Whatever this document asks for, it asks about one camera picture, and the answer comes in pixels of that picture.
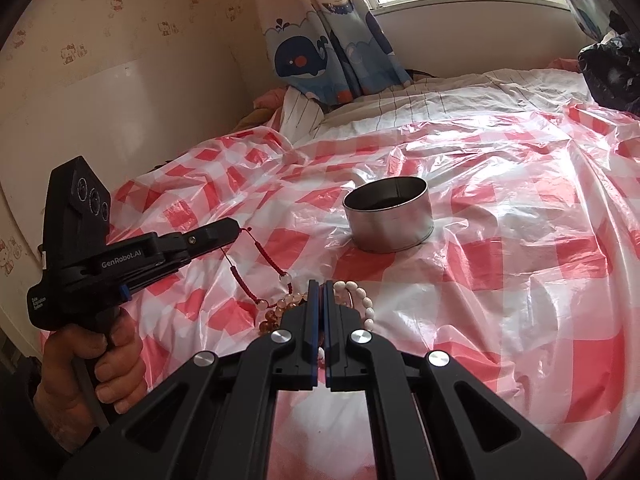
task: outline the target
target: curtain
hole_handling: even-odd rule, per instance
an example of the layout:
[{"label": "curtain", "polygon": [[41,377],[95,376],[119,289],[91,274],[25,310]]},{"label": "curtain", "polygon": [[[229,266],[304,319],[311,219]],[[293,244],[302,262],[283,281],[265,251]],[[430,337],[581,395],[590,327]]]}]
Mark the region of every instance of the curtain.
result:
[{"label": "curtain", "polygon": [[409,86],[366,0],[255,0],[276,74],[308,98],[345,104]]},{"label": "curtain", "polygon": [[582,31],[595,41],[601,41],[614,28],[611,22],[621,20],[611,0],[567,0],[567,3]]}]

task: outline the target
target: wrist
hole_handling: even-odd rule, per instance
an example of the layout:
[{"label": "wrist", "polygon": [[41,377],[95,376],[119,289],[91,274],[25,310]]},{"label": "wrist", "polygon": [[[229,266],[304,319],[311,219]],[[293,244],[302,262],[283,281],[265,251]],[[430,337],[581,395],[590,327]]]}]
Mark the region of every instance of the wrist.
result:
[{"label": "wrist", "polygon": [[62,449],[69,453],[78,450],[88,439],[91,428],[77,428],[68,423],[65,411],[51,402],[42,385],[33,396],[33,407],[49,433]]}]

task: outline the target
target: brown bead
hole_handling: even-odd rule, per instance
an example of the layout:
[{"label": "brown bead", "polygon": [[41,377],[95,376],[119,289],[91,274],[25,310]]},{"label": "brown bead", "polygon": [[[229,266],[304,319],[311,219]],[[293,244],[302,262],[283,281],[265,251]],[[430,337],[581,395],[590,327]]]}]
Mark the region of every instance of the brown bead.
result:
[{"label": "brown bead", "polygon": [[260,323],[261,334],[267,334],[272,331],[273,331],[273,323],[270,323],[269,321],[263,321],[262,323]]}]

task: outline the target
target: bed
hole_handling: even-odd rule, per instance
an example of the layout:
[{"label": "bed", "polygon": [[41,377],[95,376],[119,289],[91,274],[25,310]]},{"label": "bed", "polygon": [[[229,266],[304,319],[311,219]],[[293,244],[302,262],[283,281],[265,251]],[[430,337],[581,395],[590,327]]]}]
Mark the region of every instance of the bed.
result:
[{"label": "bed", "polygon": [[[354,280],[375,331],[414,354],[443,349],[596,478],[640,415],[640,124],[599,108],[561,70],[417,82],[324,114],[294,89],[278,130],[211,139],[115,194],[111,241],[231,216],[293,277]],[[434,234],[398,254],[354,248],[342,199],[417,175]],[[277,274],[240,237],[229,258],[271,301]],[[260,312],[222,252],[127,305],[153,387],[201,349],[244,349]],[[373,479],[364,395],[282,393],[270,479]]]}]

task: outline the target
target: hand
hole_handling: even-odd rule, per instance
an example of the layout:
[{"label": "hand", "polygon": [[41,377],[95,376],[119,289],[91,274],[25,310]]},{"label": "hand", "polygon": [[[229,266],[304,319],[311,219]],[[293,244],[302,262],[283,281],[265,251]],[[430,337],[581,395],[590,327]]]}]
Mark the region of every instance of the hand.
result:
[{"label": "hand", "polygon": [[73,357],[102,355],[95,365],[100,381],[96,395],[104,403],[114,403],[118,413],[126,413],[146,395],[142,340],[125,310],[111,329],[111,341],[115,348],[102,355],[107,348],[105,336],[72,324],[51,334],[44,345],[42,380],[33,405],[47,431],[68,452],[81,447],[96,425],[73,372]]}]

